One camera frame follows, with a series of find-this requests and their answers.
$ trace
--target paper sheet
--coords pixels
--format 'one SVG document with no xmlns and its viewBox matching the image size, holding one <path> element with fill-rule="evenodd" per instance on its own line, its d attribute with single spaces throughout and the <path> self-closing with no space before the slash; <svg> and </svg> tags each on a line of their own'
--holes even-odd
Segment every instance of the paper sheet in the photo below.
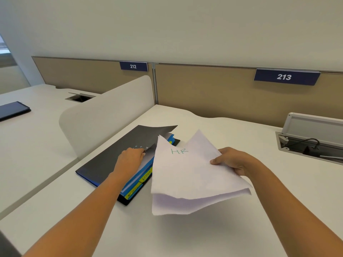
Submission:
<svg viewBox="0 0 343 257">
<path fill-rule="evenodd" d="M 189 214 L 250 194 L 251 185 L 226 165 L 211 165 L 221 153 L 198 130 L 183 148 L 158 137 L 153 163 L 154 215 Z"/>
</svg>

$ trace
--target desk surface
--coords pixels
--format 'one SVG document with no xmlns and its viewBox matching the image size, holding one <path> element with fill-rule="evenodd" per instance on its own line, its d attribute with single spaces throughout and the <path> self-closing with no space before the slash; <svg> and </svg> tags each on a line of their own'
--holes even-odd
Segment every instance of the desk surface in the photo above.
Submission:
<svg viewBox="0 0 343 257">
<path fill-rule="evenodd" d="M 94 187 L 75 170 L 136 125 L 178 125 L 182 142 L 198 130 L 217 147 L 232 146 L 264 162 L 315 215 L 343 238 L 343 166 L 279 151 L 280 128 L 228 118 L 202 118 L 156 105 L 0 221 L 24 253 Z M 190 215 L 153 216 L 149 182 L 127 206 L 116 203 L 94 256 L 286 256 L 254 189 Z"/>
<path fill-rule="evenodd" d="M 0 105 L 20 101 L 32 110 L 0 122 L 0 220 L 77 162 L 58 124 L 77 105 L 65 100 L 69 92 L 85 93 L 43 84 L 0 95 Z"/>
</svg>

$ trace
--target window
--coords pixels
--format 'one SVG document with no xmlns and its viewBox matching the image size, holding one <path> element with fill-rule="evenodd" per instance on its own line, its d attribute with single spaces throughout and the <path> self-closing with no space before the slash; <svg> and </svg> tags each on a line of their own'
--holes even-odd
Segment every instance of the window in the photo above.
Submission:
<svg viewBox="0 0 343 257">
<path fill-rule="evenodd" d="M 8 50 L 6 43 L 0 36 L 0 67 L 11 67 L 15 65 L 17 65 L 17 63 L 15 63 L 11 52 Z"/>
</svg>

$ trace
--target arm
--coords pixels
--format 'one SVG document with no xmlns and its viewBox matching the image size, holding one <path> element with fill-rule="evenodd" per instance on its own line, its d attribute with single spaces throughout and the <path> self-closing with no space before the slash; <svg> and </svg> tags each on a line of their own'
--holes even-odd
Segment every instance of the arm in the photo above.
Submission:
<svg viewBox="0 0 343 257">
<path fill-rule="evenodd" d="M 309 211 L 281 181 L 253 156 L 232 148 L 211 164 L 225 163 L 247 176 L 289 257 L 343 256 L 343 241 Z"/>
<path fill-rule="evenodd" d="M 23 257 L 90 257 L 126 182 L 136 173 L 143 149 L 127 149 L 114 171 L 74 210 L 43 235 Z"/>
</svg>

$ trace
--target white wall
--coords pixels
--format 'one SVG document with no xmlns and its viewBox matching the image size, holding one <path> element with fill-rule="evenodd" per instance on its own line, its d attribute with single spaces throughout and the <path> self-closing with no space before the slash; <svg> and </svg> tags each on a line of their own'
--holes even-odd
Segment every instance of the white wall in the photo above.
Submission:
<svg viewBox="0 0 343 257">
<path fill-rule="evenodd" d="M 343 0 L 0 0 L 0 32 L 31 56 L 343 71 Z"/>
<path fill-rule="evenodd" d="M 0 67 L 0 94 L 29 86 L 28 81 L 18 66 Z"/>
</svg>

